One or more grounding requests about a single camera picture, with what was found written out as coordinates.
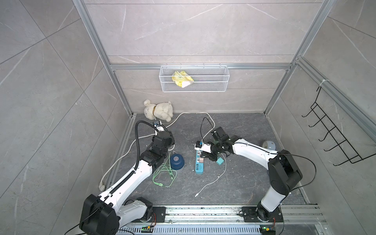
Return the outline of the teal power strip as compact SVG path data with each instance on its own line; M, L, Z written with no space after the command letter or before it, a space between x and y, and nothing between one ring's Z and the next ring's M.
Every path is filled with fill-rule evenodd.
M198 158L201 157L201 151L196 151L196 157L195 157L195 173L196 174L203 174L204 171L204 163L199 163Z

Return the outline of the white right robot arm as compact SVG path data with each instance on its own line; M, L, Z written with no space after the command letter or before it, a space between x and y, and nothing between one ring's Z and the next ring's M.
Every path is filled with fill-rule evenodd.
M256 209L260 221L269 221L287 196L301 188L297 184L303 179L303 173L294 159L297 155L287 150L263 148L236 135L230 137L222 127L213 129L211 135L214 142L200 140L195 144L195 150L201 152L202 158L217 161L220 154L236 154L268 170L270 187Z

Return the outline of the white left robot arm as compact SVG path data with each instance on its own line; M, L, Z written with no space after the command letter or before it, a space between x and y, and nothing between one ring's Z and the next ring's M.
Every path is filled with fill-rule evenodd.
M125 204L125 201L139 184L162 165L175 140L161 121L145 121L144 124L155 130L155 136L144 152L140 152L140 143L136 139L135 165L109 189L98 196L91 194L85 199L77 224L84 235L115 235L119 228L134 220L150 219L151 202L142 197L130 204Z

